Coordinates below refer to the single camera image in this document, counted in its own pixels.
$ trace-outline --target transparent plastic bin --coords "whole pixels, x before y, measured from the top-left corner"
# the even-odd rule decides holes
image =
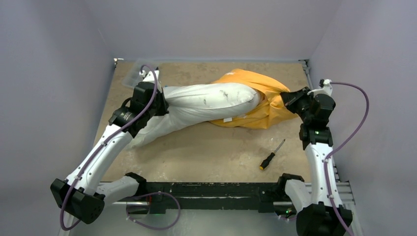
[[[129,73],[127,73],[126,77],[123,78],[121,84],[129,88],[134,88],[140,81],[143,80],[143,78],[139,75],[139,72],[141,66],[144,64],[152,66],[153,69],[159,66],[159,64],[154,61],[138,59],[133,65],[133,67],[130,69]],[[144,70],[146,71],[146,73],[149,72],[149,68],[147,67],[144,67]]]

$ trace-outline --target purple cable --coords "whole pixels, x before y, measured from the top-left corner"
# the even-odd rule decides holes
[[[346,145],[347,142],[349,142],[350,139],[352,139],[352,137],[359,131],[359,129],[362,127],[363,123],[366,120],[366,117],[368,117],[368,113],[369,113],[369,98],[368,95],[366,94],[366,92],[361,89],[360,87],[356,86],[356,85],[352,85],[349,83],[343,83],[343,82],[331,82],[332,85],[346,85],[346,86],[351,86],[354,87],[356,89],[358,89],[359,91],[362,92],[363,96],[365,96],[365,100],[366,100],[366,110],[365,110],[365,115],[362,118],[362,121],[359,123],[359,125],[357,126],[357,128],[353,131],[353,133],[340,145],[338,146],[336,149],[334,149],[333,151],[331,151],[325,158],[325,176],[326,176],[326,185],[327,185],[327,189],[328,189],[328,195],[332,195],[332,190],[331,190],[331,185],[330,185],[330,176],[328,174],[328,162],[326,162],[326,160],[330,159],[330,157],[332,155],[334,155],[336,152],[338,152],[340,149],[342,149],[342,147],[344,145]],[[342,224],[343,228],[345,228],[346,232],[348,232],[348,234],[350,236],[354,236],[353,232],[351,229],[349,229],[349,227],[346,225],[345,221],[342,219],[342,216],[340,215],[339,211],[337,210],[337,206],[333,200],[333,198],[329,198],[330,199],[330,203],[331,206],[333,207],[334,213],[336,214],[337,218],[339,219],[340,223]]]
[[[156,96],[156,91],[158,90],[158,80],[156,78],[156,73],[155,71],[148,65],[142,65],[140,71],[143,70],[144,67],[147,67],[150,69],[150,71],[153,74],[153,77],[155,78],[155,85],[153,87],[153,93],[152,96],[150,97],[149,102],[147,103],[147,105],[145,106],[145,108],[137,115],[135,116],[134,119],[132,119],[129,123],[125,124],[122,128],[118,129],[116,132],[114,132],[113,134],[111,134],[106,140],[104,140],[104,142],[98,146],[98,148],[93,152],[93,154],[90,156],[90,158],[86,161],[86,163],[84,164],[84,166],[81,168],[81,170],[78,172],[77,177],[79,178],[80,175],[82,175],[84,173],[84,171],[86,170],[86,168],[89,166],[89,164],[91,163],[91,161],[95,158],[95,156],[97,156],[97,154],[103,149],[103,147],[105,147],[107,145],[107,143],[114,137],[116,136],[118,133],[120,133],[121,131],[123,131],[124,129],[126,129],[127,127],[129,127],[131,124],[133,124],[135,121],[137,121],[148,109],[149,107],[152,105],[153,100],[155,99]],[[62,206],[61,206],[61,211],[60,211],[60,224],[61,224],[61,228],[64,231],[68,231],[68,230],[72,230],[75,226],[78,225],[78,223],[81,220],[77,220],[77,222],[75,222],[72,226],[70,227],[66,227],[65,223],[64,223],[64,213],[65,213],[65,208],[66,205],[68,203],[68,199],[69,196],[71,195],[70,193],[72,192],[72,190],[74,189],[75,185],[78,182],[78,178],[74,179],[74,181],[72,182],[72,185],[69,187],[68,192],[65,195],[64,201],[62,202]]]
[[[179,207],[179,202],[178,202],[178,200],[174,196],[172,196],[169,193],[157,192],[157,193],[148,193],[148,194],[145,194],[145,195],[141,195],[141,196],[138,196],[138,197],[134,197],[134,199],[140,199],[140,198],[144,198],[144,197],[148,197],[148,196],[153,196],[153,195],[159,195],[159,194],[162,194],[162,195],[166,195],[166,196],[171,197],[172,199],[174,199],[175,203],[177,204],[178,214],[177,214],[177,217],[175,218],[175,220],[173,221],[172,224],[170,224],[169,226],[161,227],[161,228],[160,227],[154,227],[154,226],[146,225],[146,224],[144,224],[142,222],[139,222],[139,221],[133,219],[132,217],[130,217],[129,211],[128,211],[128,207],[126,207],[126,215],[127,215],[127,218],[129,220],[133,221],[134,223],[136,223],[138,225],[141,225],[141,226],[143,226],[145,228],[151,229],[151,230],[167,230],[167,229],[171,228],[172,226],[174,226],[178,222],[179,215],[181,213],[181,208]]]

